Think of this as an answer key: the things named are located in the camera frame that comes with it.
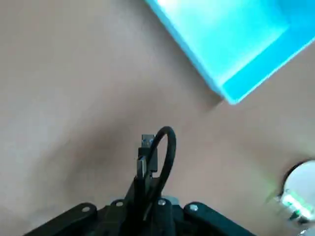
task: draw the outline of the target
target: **screw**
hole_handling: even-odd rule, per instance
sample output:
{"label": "screw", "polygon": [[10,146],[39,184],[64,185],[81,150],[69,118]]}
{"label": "screw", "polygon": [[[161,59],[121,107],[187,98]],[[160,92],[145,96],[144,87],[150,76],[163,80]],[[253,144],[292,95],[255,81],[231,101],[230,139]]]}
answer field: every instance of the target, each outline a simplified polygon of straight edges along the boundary
{"label": "screw", "polygon": [[88,206],[86,206],[86,207],[84,207],[83,209],[82,209],[82,212],[88,212],[90,210],[90,208],[88,207]]}
{"label": "screw", "polygon": [[157,204],[159,204],[160,206],[163,206],[166,204],[166,201],[164,199],[160,199]]}
{"label": "screw", "polygon": [[192,211],[198,211],[198,206],[195,205],[195,204],[191,204],[191,205],[189,206],[189,209],[192,210]]}
{"label": "screw", "polygon": [[122,205],[124,205],[123,202],[116,202],[116,206],[121,207]]}

